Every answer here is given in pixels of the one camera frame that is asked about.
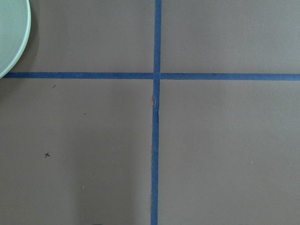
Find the green plate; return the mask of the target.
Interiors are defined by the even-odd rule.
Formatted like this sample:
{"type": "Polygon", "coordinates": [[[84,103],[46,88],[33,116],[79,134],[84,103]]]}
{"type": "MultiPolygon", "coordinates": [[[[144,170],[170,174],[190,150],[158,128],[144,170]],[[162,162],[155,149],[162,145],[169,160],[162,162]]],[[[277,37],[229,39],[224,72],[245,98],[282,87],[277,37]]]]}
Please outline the green plate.
{"type": "Polygon", "coordinates": [[[27,45],[31,27],[28,0],[0,2],[0,76],[3,78],[18,62],[27,45]]]}

